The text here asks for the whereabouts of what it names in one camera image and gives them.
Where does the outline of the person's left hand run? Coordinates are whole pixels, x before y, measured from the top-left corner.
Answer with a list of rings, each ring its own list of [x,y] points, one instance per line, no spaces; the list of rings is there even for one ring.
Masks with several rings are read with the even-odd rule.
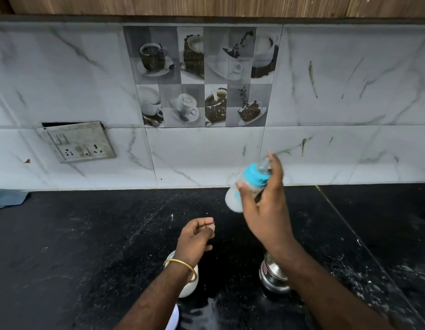
[[[210,243],[214,237],[213,217],[195,218],[189,221],[181,231],[173,258],[195,267],[204,255],[198,253],[198,242],[208,241]]]

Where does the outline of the person's right hand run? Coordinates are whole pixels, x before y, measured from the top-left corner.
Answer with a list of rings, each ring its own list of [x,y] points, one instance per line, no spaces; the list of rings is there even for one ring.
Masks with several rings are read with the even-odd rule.
[[[247,222],[251,232],[275,257],[294,253],[299,244],[292,233],[283,185],[281,161],[273,151],[268,152],[271,173],[258,203],[254,199],[254,215]]]

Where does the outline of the baby bottle with blue cap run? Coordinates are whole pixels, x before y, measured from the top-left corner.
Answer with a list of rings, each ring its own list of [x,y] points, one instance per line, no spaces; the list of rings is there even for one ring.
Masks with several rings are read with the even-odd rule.
[[[258,163],[253,163],[246,168],[237,182],[242,182],[251,190],[254,199],[264,190],[270,177],[270,160],[268,157]],[[225,196],[228,208],[234,212],[242,213],[242,201],[236,184],[229,188]]]

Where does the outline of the person's left forearm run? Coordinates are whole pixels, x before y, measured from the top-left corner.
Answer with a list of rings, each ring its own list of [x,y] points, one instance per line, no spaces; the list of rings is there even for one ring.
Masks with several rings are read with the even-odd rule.
[[[170,262],[145,289],[115,330],[165,330],[179,294],[192,272]]]

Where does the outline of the person's right forearm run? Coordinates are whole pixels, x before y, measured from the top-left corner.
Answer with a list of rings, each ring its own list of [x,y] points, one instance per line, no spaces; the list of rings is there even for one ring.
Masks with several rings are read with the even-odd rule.
[[[395,330],[296,240],[266,247],[323,330]]]

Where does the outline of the gold bangle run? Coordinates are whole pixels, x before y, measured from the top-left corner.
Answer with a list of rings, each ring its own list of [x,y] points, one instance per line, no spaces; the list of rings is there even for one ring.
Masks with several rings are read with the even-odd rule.
[[[163,267],[166,267],[168,265],[168,263],[170,263],[170,262],[182,264],[192,272],[192,276],[191,276],[190,281],[188,283],[194,283],[198,280],[198,272],[195,270],[195,268],[193,266],[189,265],[188,263],[186,263],[184,261],[181,261],[181,260],[178,260],[178,259],[175,259],[175,258],[167,258],[163,263]]]

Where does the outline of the white cup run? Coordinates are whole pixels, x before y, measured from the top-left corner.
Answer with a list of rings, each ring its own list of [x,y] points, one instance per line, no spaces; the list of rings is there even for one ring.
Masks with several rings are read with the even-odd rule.
[[[194,271],[196,274],[195,275],[193,274],[191,281],[184,286],[181,293],[179,294],[179,299],[188,297],[197,288],[197,285],[199,282],[199,266],[198,265],[194,267]]]

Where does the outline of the steel flask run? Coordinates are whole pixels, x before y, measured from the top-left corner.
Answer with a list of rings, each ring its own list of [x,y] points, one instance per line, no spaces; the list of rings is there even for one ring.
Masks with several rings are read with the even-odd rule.
[[[291,291],[287,276],[268,251],[264,252],[259,266],[259,278],[265,289],[274,294],[289,294]]]

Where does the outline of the white container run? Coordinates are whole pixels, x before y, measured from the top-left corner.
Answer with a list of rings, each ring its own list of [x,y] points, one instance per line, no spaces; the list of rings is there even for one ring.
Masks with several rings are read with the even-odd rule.
[[[172,311],[172,314],[166,325],[165,330],[176,330],[179,324],[179,318],[180,318],[179,308],[178,308],[178,305],[176,304],[174,306],[174,309]]]

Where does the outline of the coffee print decorative tile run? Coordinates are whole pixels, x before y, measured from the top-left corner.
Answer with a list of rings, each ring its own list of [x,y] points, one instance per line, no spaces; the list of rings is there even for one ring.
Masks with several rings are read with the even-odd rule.
[[[264,127],[279,26],[124,26],[145,127]]]

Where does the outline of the wooden cabinet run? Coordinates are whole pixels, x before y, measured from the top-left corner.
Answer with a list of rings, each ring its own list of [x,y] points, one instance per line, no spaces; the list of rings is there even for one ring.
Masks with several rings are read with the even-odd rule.
[[[2,14],[425,18],[425,0],[0,0]]]

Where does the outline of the blue-grey cloth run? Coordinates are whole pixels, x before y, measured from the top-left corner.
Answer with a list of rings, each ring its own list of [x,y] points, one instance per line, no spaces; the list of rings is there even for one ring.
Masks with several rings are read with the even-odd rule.
[[[0,209],[23,204],[29,192],[23,190],[0,189]]]

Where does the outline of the grey wall switch socket plate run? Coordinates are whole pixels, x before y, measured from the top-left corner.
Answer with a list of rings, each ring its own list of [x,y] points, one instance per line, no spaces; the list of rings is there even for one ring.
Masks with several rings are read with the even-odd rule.
[[[116,158],[100,121],[42,127],[38,133],[62,164]]]

